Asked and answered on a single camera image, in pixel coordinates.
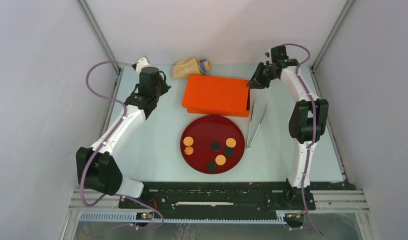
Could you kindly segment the orange cookie box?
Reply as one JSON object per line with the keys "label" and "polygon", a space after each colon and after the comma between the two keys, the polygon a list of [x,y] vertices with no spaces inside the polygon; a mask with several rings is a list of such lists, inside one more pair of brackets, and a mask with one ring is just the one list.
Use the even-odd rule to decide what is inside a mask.
{"label": "orange cookie box", "polygon": [[250,92],[247,87],[231,84],[188,84],[182,106],[189,113],[247,117]]}

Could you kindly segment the dark red round plate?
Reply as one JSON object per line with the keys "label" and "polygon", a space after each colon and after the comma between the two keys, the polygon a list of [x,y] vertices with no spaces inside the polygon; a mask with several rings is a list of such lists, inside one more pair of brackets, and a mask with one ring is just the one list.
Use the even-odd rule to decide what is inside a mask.
{"label": "dark red round plate", "polygon": [[233,169],[245,152],[245,139],[229,118],[205,115],[192,121],[180,137],[180,153],[194,170],[208,175]]}

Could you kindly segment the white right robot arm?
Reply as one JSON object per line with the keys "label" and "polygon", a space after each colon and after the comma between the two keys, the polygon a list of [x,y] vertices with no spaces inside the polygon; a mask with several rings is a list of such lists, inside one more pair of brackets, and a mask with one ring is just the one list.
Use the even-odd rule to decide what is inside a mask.
{"label": "white right robot arm", "polygon": [[294,140],[292,170],[287,180],[292,188],[304,189],[310,185],[310,168],[314,149],[326,131],[329,103],[314,93],[303,78],[301,66],[287,55],[282,44],[271,48],[247,83],[249,89],[266,89],[272,80],[279,79],[289,90],[295,102],[289,120],[289,134]]}

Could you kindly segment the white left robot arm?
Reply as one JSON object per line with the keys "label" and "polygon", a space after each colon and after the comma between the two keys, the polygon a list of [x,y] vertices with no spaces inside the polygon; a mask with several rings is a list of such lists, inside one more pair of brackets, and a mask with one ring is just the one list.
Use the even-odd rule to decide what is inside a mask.
{"label": "white left robot arm", "polygon": [[124,176],[117,158],[133,132],[157,107],[159,98],[171,87],[166,75],[154,66],[142,67],[139,82],[123,102],[122,111],[112,126],[91,147],[76,152],[78,180],[82,190],[92,189],[109,196],[128,196],[137,208],[150,202],[144,184]]}

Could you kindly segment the orange box lid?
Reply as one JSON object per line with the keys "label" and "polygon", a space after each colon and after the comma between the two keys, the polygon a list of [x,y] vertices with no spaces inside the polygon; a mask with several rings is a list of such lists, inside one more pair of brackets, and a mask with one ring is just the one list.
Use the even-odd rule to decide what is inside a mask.
{"label": "orange box lid", "polygon": [[188,113],[246,118],[250,89],[246,79],[190,75],[182,106]]}

